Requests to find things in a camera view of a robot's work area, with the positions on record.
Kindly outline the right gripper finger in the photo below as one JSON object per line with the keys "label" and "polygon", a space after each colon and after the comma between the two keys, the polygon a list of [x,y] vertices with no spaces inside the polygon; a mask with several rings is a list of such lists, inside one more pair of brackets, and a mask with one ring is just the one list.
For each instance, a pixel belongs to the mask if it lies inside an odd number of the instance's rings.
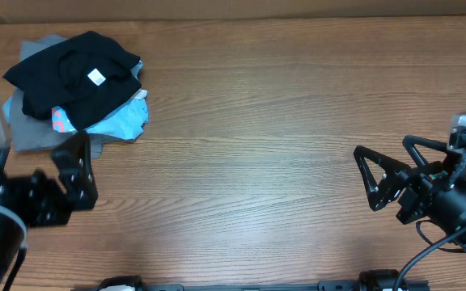
{"label": "right gripper finger", "polygon": [[362,145],[355,148],[354,158],[374,212],[398,198],[409,179],[412,170],[409,165]]}
{"label": "right gripper finger", "polygon": [[429,168],[431,170],[446,170],[444,162],[428,162],[425,157],[418,150],[417,146],[426,147],[427,149],[435,150],[442,153],[447,153],[447,144],[440,141],[426,139],[424,137],[417,137],[407,135],[402,141],[402,145],[412,158],[418,168]]}

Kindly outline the black t-shirt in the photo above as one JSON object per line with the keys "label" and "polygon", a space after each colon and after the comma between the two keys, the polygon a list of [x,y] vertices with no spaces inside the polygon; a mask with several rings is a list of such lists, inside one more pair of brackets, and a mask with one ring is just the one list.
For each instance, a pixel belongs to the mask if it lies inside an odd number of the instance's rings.
{"label": "black t-shirt", "polygon": [[32,54],[3,77],[23,91],[24,115],[47,120],[60,107],[83,130],[141,89],[132,73],[139,62],[114,39],[88,31]]}

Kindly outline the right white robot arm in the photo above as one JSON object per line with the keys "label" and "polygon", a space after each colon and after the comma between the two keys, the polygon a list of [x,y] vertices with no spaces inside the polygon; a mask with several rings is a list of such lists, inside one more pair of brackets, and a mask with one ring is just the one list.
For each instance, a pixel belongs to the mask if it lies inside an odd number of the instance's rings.
{"label": "right white robot arm", "polygon": [[466,130],[453,133],[447,143],[408,135],[403,146],[414,167],[362,145],[354,150],[372,210],[397,201],[396,218],[402,224],[430,222],[445,234],[400,270],[394,290],[405,289],[406,273],[445,244],[454,243],[455,253],[466,253]]}

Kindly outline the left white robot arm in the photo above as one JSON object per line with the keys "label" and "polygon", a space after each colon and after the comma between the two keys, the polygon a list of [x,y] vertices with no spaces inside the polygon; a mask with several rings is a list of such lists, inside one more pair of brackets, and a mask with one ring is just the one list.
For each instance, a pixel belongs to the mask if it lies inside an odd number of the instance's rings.
{"label": "left white robot arm", "polygon": [[76,133],[51,153],[59,176],[37,169],[29,176],[8,177],[8,149],[0,150],[0,287],[9,289],[24,261],[31,228],[64,226],[75,211],[91,210],[98,199],[91,169],[91,142]]}

